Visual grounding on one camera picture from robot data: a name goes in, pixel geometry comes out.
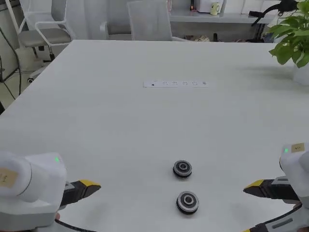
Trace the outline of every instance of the black bearing ring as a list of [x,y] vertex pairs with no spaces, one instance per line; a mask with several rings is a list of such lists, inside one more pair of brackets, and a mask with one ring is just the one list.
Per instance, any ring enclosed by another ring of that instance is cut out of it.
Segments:
[[192,174],[192,166],[188,161],[179,160],[174,164],[173,172],[179,178],[188,178]]
[[198,209],[198,198],[192,192],[182,192],[179,194],[176,205],[184,214],[194,214]]

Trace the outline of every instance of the white power strip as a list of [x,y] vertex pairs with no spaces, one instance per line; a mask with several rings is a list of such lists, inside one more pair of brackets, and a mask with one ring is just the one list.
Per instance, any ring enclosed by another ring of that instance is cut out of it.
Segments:
[[208,83],[206,81],[144,81],[144,88],[179,88],[179,87],[193,87],[206,88]]

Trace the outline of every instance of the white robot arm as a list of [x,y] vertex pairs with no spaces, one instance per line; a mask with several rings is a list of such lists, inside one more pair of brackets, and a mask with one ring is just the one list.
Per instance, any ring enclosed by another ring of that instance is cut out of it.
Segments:
[[309,143],[285,145],[280,166],[286,176],[255,181],[246,187],[244,192],[301,204],[290,212],[260,223],[246,232],[297,232],[309,226]]
[[88,180],[67,183],[66,179],[58,153],[19,157],[0,152],[0,231],[69,230],[54,223],[59,208],[101,187]]

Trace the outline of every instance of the white chair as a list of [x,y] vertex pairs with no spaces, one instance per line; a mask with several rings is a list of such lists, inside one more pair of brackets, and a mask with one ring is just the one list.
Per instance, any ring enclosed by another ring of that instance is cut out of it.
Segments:
[[187,41],[172,37],[166,0],[128,2],[132,40]]
[[103,40],[132,40],[126,4],[133,0],[107,0],[107,21],[100,25]]
[[[74,38],[75,35],[67,24],[66,18],[67,12],[67,0],[52,0],[51,13],[47,12],[31,12],[25,13],[25,18],[19,28],[18,39],[22,46],[31,47],[34,50],[35,47],[48,46],[50,61],[55,59],[53,53],[53,46],[68,45]],[[34,17],[38,14],[51,14],[51,19],[46,21],[37,21],[33,25],[35,30],[22,31],[27,19],[29,17]],[[45,67],[35,71],[28,78],[28,82],[32,82],[35,77],[37,77]]]

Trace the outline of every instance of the shelf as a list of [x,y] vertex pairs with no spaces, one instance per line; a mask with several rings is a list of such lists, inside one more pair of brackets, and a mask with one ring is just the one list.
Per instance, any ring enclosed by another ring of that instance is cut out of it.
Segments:
[[[269,24],[275,16],[266,15],[260,24]],[[171,22],[195,22],[195,23],[253,23],[257,18],[247,14],[220,13],[211,15],[208,13],[192,12],[189,10],[172,10],[169,16]]]

